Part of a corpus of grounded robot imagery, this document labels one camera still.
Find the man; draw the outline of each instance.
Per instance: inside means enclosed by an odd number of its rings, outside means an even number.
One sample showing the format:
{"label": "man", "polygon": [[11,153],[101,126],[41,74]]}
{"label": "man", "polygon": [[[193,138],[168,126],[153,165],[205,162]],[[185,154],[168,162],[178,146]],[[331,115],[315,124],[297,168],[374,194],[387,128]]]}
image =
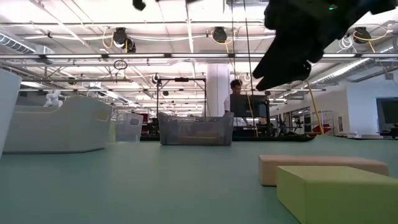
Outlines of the man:
{"label": "man", "polygon": [[[242,81],[241,80],[233,80],[231,82],[232,94],[226,97],[224,100],[224,111],[225,113],[229,113],[231,111],[231,98],[241,94],[242,90]],[[246,118],[235,118],[234,126],[249,126]]]}
{"label": "man", "polygon": [[233,80],[231,82],[231,89],[232,89],[232,94],[227,96],[226,99],[224,100],[224,111],[225,113],[231,111],[231,97],[234,95],[240,95],[241,90],[242,90],[242,81],[241,80]]}

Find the white plush toy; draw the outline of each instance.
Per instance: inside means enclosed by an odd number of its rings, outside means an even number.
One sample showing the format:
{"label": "white plush toy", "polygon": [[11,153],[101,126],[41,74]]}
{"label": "white plush toy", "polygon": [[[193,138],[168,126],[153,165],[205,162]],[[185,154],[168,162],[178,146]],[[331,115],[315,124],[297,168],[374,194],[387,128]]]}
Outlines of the white plush toy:
{"label": "white plush toy", "polygon": [[58,100],[60,94],[60,90],[50,90],[49,93],[45,96],[46,102],[44,106],[62,106],[62,101]]}

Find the white column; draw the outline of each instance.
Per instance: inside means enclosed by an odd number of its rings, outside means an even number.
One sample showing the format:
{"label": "white column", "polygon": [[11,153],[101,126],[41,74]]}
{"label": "white column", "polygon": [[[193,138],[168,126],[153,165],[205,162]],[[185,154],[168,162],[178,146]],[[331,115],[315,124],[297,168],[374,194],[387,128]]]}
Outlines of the white column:
{"label": "white column", "polygon": [[229,65],[207,65],[207,116],[223,116],[224,100],[229,96]]}
{"label": "white column", "polygon": [[22,78],[0,69],[0,158]]}

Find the gray bin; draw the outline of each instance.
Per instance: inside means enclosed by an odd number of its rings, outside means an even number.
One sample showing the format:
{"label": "gray bin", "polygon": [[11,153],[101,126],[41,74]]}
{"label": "gray bin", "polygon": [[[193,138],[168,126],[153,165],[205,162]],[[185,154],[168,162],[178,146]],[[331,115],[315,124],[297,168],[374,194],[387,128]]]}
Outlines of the gray bin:
{"label": "gray bin", "polygon": [[115,140],[122,142],[139,142],[141,138],[143,116],[133,113],[116,115]]}
{"label": "gray bin", "polygon": [[159,113],[162,145],[230,146],[233,113],[223,117],[175,117]]}

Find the green floor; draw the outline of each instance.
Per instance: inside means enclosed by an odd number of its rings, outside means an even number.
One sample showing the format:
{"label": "green floor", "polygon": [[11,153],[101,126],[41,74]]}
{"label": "green floor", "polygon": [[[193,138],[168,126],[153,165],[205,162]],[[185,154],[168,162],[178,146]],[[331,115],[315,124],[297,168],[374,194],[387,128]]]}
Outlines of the green floor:
{"label": "green floor", "polygon": [[3,155],[0,223],[298,223],[257,175],[259,154],[361,156],[398,177],[398,141],[318,137],[231,147],[112,144],[85,154]]}

